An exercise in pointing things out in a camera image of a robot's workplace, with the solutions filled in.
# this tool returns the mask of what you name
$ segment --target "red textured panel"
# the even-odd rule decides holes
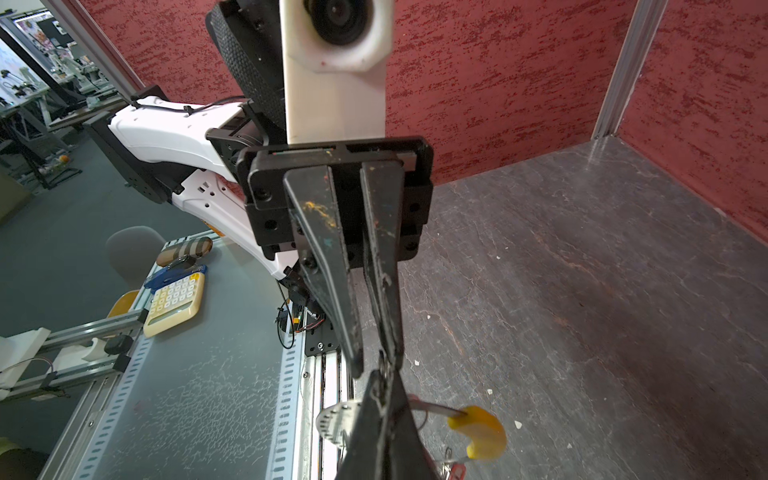
[[[387,134],[425,136],[436,183],[588,141],[634,3],[398,0]]]
[[[215,0],[81,0],[144,84],[205,104],[242,92],[208,36]]]
[[[768,2],[670,0],[620,136],[768,240]]]
[[[81,0],[175,101],[239,93],[208,38],[214,0]],[[634,1],[398,0],[387,133],[421,134],[454,180],[589,139]]]

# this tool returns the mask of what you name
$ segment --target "gray floor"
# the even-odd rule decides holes
[[[58,330],[103,318],[128,288],[104,244],[114,232],[148,225],[167,239],[207,230],[197,218],[154,204],[132,188],[87,138],[72,152],[83,173],[43,191],[0,225],[0,336]],[[0,436],[49,452],[78,400],[0,405]]]
[[[399,269],[406,389],[507,429],[467,478],[768,478],[768,248],[619,140],[436,188]]]

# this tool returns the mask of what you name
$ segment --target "bolt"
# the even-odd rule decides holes
[[[304,257],[303,259],[301,259],[301,264],[305,268],[308,268],[310,270],[315,268],[315,267],[317,267],[317,262],[315,261],[314,257],[312,257],[312,256]]]

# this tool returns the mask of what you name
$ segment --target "yellow calculator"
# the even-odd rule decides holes
[[[144,336],[155,336],[195,316],[204,283],[205,274],[196,272],[156,291],[144,322]]]

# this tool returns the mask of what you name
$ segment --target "yellow handle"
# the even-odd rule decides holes
[[[493,460],[507,448],[507,434],[499,420],[478,406],[462,409],[466,415],[449,417],[448,426],[468,436],[467,456],[473,460]]]

